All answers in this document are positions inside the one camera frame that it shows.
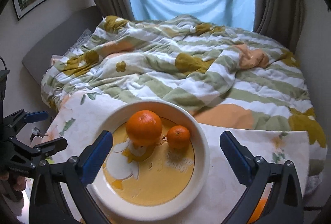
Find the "person's left hand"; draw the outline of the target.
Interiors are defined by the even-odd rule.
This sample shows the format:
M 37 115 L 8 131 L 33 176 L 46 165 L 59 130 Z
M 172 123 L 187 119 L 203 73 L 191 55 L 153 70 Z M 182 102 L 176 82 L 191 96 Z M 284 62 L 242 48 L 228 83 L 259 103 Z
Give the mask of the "person's left hand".
M 15 191 L 24 191 L 26 188 L 26 178 L 20 175 L 16 175 L 11 172 L 1 172 L 0 178 L 2 181 L 8 180 L 10 177 L 14 177 L 15 183 L 12 185 Z

